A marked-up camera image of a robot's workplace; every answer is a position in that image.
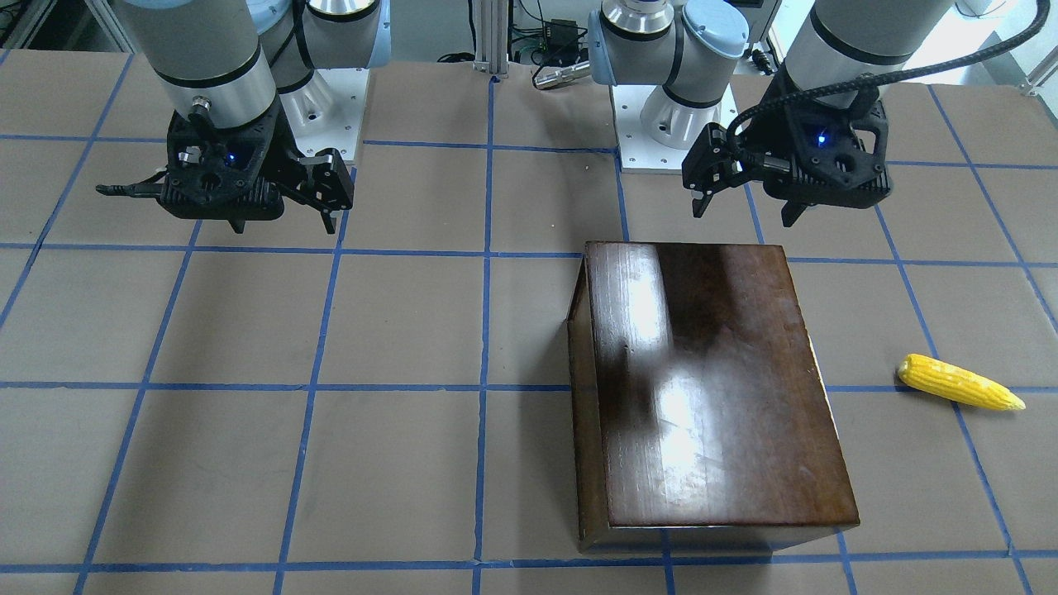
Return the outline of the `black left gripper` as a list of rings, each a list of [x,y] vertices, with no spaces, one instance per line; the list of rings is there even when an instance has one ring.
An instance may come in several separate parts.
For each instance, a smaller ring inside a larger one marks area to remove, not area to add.
[[[811,206],[873,208],[892,191],[887,170],[889,126],[878,89],[854,92],[849,108],[818,100],[789,104],[756,118],[756,151],[729,142],[708,123],[685,156],[685,188],[692,214],[703,218],[715,193],[763,181],[767,195],[785,203],[783,227]],[[763,155],[782,162],[765,167]]]

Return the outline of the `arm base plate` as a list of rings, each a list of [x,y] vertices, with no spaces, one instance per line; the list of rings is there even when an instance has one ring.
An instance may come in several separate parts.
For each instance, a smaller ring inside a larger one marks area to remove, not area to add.
[[[317,70],[299,89],[280,94],[302,154],[333,148],[355,165],[370,75],[367,69]]]
[[[717,104],[697,109],[677,104],[658,84],[619,84],[612,86],[612,108],[621,167],[630,173],[679,174],[704,125],[727,127],[736,116],[730,87]]]

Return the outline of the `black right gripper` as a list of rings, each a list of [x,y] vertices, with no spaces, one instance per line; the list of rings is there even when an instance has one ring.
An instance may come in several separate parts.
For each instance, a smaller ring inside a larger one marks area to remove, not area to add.
[[[226,220],[237,233],[250,220],[276,220],[284,200],[267,179],[281,157],[277,132],[286,118],[269,107],[244,126],[215,129],[204,138],[190,121],[174,113],[166,136],[167,170],[130,184],[96,184],[106,197],[156,200],[174,217]],[[339,214],[354,206],[355,184],[338,148],[291,159],[281,178],[281,195],[320,213],[327,234],[336,233]]]

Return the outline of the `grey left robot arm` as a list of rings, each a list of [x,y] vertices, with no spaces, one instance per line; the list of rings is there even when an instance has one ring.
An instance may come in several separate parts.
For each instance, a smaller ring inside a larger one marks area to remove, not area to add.
[[[732,4],[604,1],[589,16],[589,64],[596,83],[653,87],[645,125],[685,150],[695,217],[720,191],[759,181],[794,226],[808,208],[875,208],[891,193],[883,76],[902,73],[949,5],[816,1],[758,113],[688,133],[673,113],[717,107],[751,42]]]

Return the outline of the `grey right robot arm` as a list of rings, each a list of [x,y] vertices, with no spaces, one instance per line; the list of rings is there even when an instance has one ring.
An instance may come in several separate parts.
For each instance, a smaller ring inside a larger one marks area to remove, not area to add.
[[[313,208],[327,233],[354,206],[349,101],[325,72],[362,72],[393,56],[387,1],[120,1],[121,23],[174,104],[166,163],[139,183],[96,186],[151,199],[174,217],[279,219]]]

